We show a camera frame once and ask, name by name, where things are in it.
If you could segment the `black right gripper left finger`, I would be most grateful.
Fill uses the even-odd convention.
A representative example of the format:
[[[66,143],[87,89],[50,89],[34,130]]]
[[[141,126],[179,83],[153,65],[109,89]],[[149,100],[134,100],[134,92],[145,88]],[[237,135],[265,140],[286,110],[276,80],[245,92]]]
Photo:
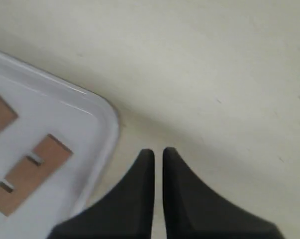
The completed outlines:
[[[98,202],[56,225],[50,239],[149,239],[155,196],[155,156],[139,152],[124,177]]]

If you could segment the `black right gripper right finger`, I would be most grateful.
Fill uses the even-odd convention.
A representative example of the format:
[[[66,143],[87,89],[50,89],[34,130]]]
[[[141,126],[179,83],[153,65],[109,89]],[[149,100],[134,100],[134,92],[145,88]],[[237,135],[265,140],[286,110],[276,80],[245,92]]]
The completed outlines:
[[[177,150],[163,151],[163,209],[169,239],[282,239],[278,227],[208,187]]]

